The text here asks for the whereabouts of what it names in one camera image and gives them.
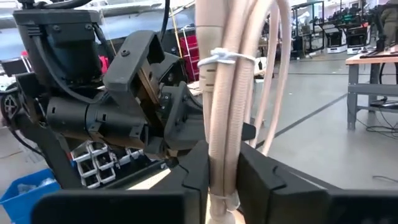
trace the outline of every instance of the blue plastic bin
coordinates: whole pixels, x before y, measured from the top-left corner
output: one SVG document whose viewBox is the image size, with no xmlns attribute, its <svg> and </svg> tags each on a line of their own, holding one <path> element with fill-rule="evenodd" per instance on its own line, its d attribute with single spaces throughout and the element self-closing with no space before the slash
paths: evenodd
<svg viewBox="0 0 398 224">
<path fill-rule="evenodd" d="M 30 224 L 30 211 L 32 211 L 35 203 L 39 201 L 43 195 L 60 189 L 59 184 L 54 182 L 30 190 L 24 194 L 19 194 L 18 185 L 26 184 L 39 186 L 40 183 L 47 178 L 54 179 L 50 169 L 44 169 L 34 174 L 16 179 L 12 182 L 6 193 L 0 199 L 0 204 L 3 205 L 5 211 L 12 220 L 11 223 Z"/>
</svg>

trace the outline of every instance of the concrete floor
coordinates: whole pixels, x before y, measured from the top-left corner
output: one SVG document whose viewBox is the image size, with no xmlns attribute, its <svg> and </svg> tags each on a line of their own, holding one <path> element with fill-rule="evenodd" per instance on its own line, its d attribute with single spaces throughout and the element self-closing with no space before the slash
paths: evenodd
<svg viewBox="0 0 398 224">
<path fill-rule="evenodd" d="M 291 62 L 278 133 L 269 155 L 344 189 L 398 189 L 396 182 L 373 178 L 383 175 L 398 179 L 398 141 L 369 133 L 360 123 L 356 131 L 346 129 L 348 67 L 344 59 L 347 57 L 346 54 L 322 55 Z M 369 80 L 369 71 L 370 65 L 361 67 L 361 82 Z M 384 83 L 394 83 L 395 68 L 386 65 L 384 73 Z M 257 100 L 261 85 L 256 85 Z M 359 102 L 365 104 L 366 97 L 360 97 Z M 398 122 L 398 114 L 383 115 L 392 125 Z M 266 126 L 270 117 L 270 114 L 265 117 Z M 387 125 L 380 113 L 360 111 L 358 119 L 369 126 L 378 122 Z M 7 157 L 19 149 L 14 143 L 10 146 L 12 140 L 8 138 L 2 142 L 0 155 L 6 158 L 0 159 L 0 194 L 12 180 L 43 166 L 26 162 L 24 153 Z M 0 211 L 0 223 L 7 221 L 7 215 Z"/>
</svg>

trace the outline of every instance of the gray workbench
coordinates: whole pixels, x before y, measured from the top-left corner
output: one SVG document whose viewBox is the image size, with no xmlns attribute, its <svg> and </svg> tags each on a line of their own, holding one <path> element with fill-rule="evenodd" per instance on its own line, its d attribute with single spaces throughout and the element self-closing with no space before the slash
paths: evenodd
<svg viewBox="0 0 398 224">
<path fill-rule="evenodd" d="M 397 110 L 372 107 L 371 103 L 377 100 L 377 96 L 398 96 L 398 85 L 379 84 L 379 72 L 382 63 L 398 62 L 397 57 L 378 57 L 378 58 L 360 58 L 355 55 L 346 60 L 349 66 L 348 70 L 348 96 L 347 96 L 347 128 L 355 130 L 357 121 L 356 113 L 359 110 L 385 111 L 398 113 Z M 371 74 L 368 83 L 359 83 L 359 65 L 371 64 Z M 368 95 L 368 105 L 358 105 L 358 95 Z"/>
</svg>

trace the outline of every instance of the black screw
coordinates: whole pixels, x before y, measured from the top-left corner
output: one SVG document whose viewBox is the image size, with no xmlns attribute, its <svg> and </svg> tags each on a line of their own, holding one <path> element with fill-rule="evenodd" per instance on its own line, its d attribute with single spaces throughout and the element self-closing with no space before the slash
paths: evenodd
<svg viewBox="0 0 398 224">
<path fill-rule="evenodd" d="M 52 29 L 53 29 L 54 31 L 61 31 L 61 27 L 58 26 L 58 25 L 52 26 Z"/>
<path fill-rule="evenodd" d="M 92 30 L 93 26 L 91 24 L 86 24 L 85 28 L 86 30 Z"/>
<path fill-rule="evenodd" d="M 128 51 L 128 50 L 122 50 L 122 52 L 121 52 L 122 57 L 125 57 L 129 54 L 130 54 L 130 51 Z"/>
</svg>

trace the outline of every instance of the cable bundle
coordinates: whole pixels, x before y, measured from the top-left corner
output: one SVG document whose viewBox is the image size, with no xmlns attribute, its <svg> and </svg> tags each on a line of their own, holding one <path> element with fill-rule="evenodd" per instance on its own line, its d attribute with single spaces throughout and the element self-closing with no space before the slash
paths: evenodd
<svg viewBox="0 0 398 224">
<path fill-rule="evenodd" d="M 196 26 L 203 90 L 203 113 L 210 157 L 210 215 L 212 223 L 234 223 L 231 210 L 237 209 L 236 166 L 243 121 L 251 114 L 254 59 L 265 19 L 271 9 L 268 63 L 264 77 L 258 129 L 266 110 L 277 45 L 279 12 L 282 22 L 282 63 L 266 155 L 279 117 L 290 59 L 290 6 L 287 0 L 197 0 Z M 256 145 L 256 138 L 250 145 Z"/>
</svg>

